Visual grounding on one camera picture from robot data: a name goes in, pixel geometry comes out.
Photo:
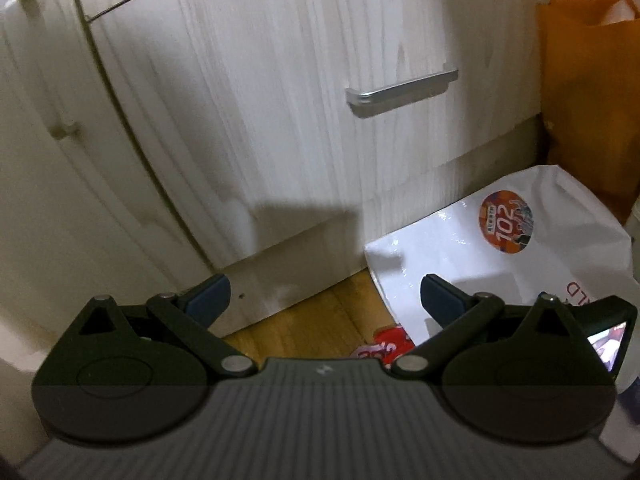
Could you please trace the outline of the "orange fabric tote bag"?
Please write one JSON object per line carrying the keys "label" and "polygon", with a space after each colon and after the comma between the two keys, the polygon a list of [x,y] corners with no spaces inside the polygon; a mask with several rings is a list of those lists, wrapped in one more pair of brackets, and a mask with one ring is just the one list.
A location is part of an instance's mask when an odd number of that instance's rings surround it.
{"label": "orange fabric tote bag", "polygon": [[537,6],[549,160],[625,221],[639,197],[639,0]]}

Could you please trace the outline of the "left cabinet door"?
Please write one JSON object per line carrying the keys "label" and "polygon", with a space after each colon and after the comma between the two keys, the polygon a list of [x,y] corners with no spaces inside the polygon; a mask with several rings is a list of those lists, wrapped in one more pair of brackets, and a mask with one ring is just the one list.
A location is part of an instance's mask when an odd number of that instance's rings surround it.
{"label": "left cabinet door", "polygon": [[54,140],[1,43],[1,318],[46,342],[93,296],[136,304],[209,272],[108,95],[75,0],[37,0],[79,122]]}

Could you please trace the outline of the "red snack wrapper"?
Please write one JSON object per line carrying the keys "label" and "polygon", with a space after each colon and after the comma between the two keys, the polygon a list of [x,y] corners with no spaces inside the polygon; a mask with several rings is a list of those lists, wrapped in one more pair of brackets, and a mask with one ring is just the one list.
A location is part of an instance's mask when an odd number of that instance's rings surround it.
{"label": "red snack wrapper", "polygon": [[414,343],[401,326],[388,326],[373,334],[373,341],[352,352],[355,359],[378,359],[390,366],[397,358],[414,348]]}

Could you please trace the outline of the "white printed plastic bag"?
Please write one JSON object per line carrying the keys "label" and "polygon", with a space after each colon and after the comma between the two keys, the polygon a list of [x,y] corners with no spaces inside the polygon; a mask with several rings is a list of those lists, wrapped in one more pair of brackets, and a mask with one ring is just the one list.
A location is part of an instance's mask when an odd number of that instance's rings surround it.
{"label": "white printed plastic bag", "polygon": [[414,348],[442,330],[421,304],[426,274],[504,301],[477,346],[433,379],[401,379],[394,397],[401,428],[444,468],[600,478],[638,460],[631,239],[567,172],[510,174],[364,253]]}

